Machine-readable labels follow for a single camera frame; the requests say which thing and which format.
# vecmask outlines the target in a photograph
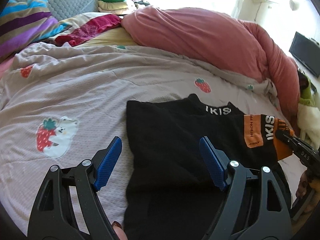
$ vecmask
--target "polar bear print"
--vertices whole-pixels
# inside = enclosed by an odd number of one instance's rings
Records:
[[[44,154],[54,159],[62,157],[68,151],[72,138],[78,130],[78,125],[79,122],[77,120],[66,116],[62,117],[59,125],[54,130],[55,135],[49,137],[52,145],[43,149]]]

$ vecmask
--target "television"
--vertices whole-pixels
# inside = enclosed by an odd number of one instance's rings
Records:
[[[320,76],[320,46],[296,32],[289,52],[317,78]]]

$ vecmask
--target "strawberry print duvet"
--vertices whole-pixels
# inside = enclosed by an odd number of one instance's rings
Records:
[[[166,102],[192,93],[209,106],[231,102],[246,114],[285,120],[270,81],[257,84],[238,73],[160,49],[37,43],[16,54],[0,80],[2,205],[26,234],[49,167],[75,166],[119,136],[122,153],[98,195],[109,220],[121,223],[133,168],[125,126],[127,101]],[[303,166],[295,155],[280,164],[295,193]],[[74,189],[71,197],[76,199]],[[86,231],[80,207],[75,205],[74,210],[79,228]]]

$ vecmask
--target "striped pillow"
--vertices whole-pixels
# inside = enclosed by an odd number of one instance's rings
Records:
[[[28,44],[47,39],[69,28],[59,24],[48,8],[48,0],[9,0],[0,14],[0,61]]]

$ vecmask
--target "blue gripper pad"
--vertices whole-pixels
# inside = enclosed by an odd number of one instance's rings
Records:
[[[111,173],[116,166],[116,162],[122,151],[122,141],[120,138],[117,138],[116,141],[111,146],[110,150],[103,158],[102,162],[100,163],[99,167],[97,168],[96,172],[96,180],[93,184],[93,187],[96,191],[99,191],[102,187],[104,187],[110,176]]]
[[[218,154],[219,152],[222,152],[221,154],[224,155],[225,153],[215,149],[207,137],[200,139],[199,149],[214,185],[224,192],[228,188],[228,184],[226,182],[228,176],[226,165],[228,163],[221,163],[215,152],[217,151]]]

